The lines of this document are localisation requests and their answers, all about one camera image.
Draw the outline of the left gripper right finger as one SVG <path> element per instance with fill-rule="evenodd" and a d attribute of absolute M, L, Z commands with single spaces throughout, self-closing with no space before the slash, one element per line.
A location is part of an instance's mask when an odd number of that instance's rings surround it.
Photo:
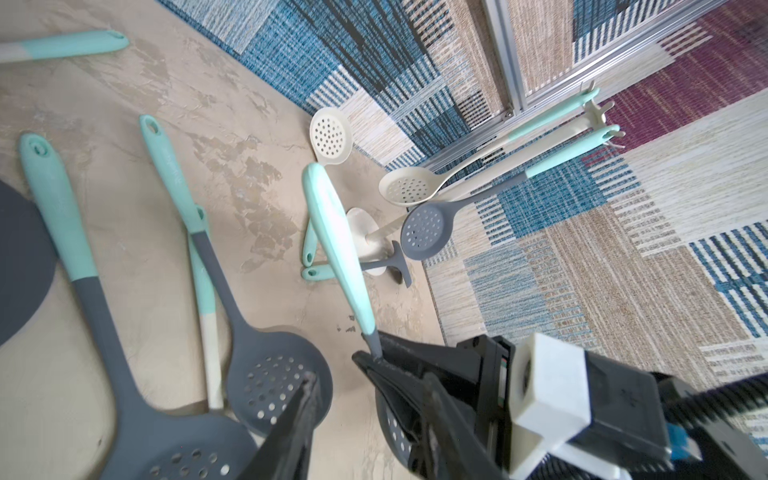
<path fill-rule="evenodd" d="M 506 479 L 469 429 L 438 377 L 422 379 L 421 407 L 423 461 L 426 479 Z"/>

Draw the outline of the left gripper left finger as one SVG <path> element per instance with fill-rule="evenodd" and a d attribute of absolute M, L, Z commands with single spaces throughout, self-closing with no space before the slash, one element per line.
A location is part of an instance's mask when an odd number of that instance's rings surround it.
<path fill-rule="evenodd" d="M 313 434 L 320 418 L 317 376 L 307 372 L 296 394 L 238 479 L 306 479 Z"/>

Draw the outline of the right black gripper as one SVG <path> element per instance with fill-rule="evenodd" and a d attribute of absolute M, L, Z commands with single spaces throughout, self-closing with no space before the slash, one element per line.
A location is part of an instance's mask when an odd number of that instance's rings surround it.
<path fill-rule="evenodd" d="M 505 411 L 506 382 L 515 354 L 515 347 L 501 336 L 479 335 L 460 342 L 454 347 L 419 343 L 381 333 L 386 377 L 401 391 L 417 411 L 413 432 L 418 440 L 417 466 L 414 474 L 426 479 L 420 472 L 423 461 L 421 407 L 424 397 L 422 379 L 427 373 L 438 377 L 469 429 L 484 447 L 492 461 L 505 473 L 509 455 L 505 447 L 510 443 L 511 421 Z"/>

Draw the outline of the white utensil rack stand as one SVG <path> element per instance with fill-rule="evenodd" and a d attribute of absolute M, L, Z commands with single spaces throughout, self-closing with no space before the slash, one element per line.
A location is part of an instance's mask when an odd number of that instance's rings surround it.
<path fill-rule="evenodd" d="M 468 195 L 472 191 L 490 183 L 492 180 L 500 177 L 501 175 L 533 159 L 534 157 L 546 153 L 547 151 L 565 142 L 578 133 L 582 133 L 588 129 L 594 132 L 603 127 L 607 127 L 609 125 L 606 124 L 605 113 L 614 106 L 615 102 L 613 100 L 610 100 L 605 103 L 605 105 L 600 106 L 594 102 L 594 99 L 592 99 L 591 101 L 588 101 L 583 107 L 580 107 L 584 109 L 583 115 L 567 122 L 563 127 L 557 129 L 556 132 L 546 136 L 540 141 L 534 142 L 533 144 L 495 163 L 494 165 L 485 168 L 481 172 L 470 176 L 454 187 L 445 190 L 443 188 L 443 186 L 446 184 L 445 183 L 431 199 L 406 208 L 417 208 L 418 206 L 428 201 L 440 202 L 458 200 Z M 506 151 L 509 144 L 501 147 L 498 150 Z"/>

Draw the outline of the white skimmer front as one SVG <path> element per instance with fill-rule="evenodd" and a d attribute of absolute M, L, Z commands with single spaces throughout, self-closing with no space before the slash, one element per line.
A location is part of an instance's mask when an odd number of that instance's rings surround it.
<path fill-rule="evenodd" d="M 187 240 L 199 318 L 208 407 L 211 411 L 222 411 L 224 393 L 219 354 L 216 291 L 190 234 L 187 235 Z"/>

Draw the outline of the grey utensil rack stand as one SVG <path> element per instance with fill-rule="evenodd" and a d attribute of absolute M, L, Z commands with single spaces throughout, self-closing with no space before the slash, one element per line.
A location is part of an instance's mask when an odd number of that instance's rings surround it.
<path fill-rule="evenodd" d="M 32 318 L 53 281 L 58 256 L 38 208 L 1 184 L 1 342 Z"/>

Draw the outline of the white skimmer behind grey stand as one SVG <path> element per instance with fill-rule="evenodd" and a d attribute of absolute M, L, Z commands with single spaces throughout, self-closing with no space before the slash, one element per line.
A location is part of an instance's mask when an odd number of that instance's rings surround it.
<path fill-rule="evenodd" d="M 122 50 L 129 39 L 115 30 L 93 30 L 1 44 L 1 63 L 87 56 Z"/>

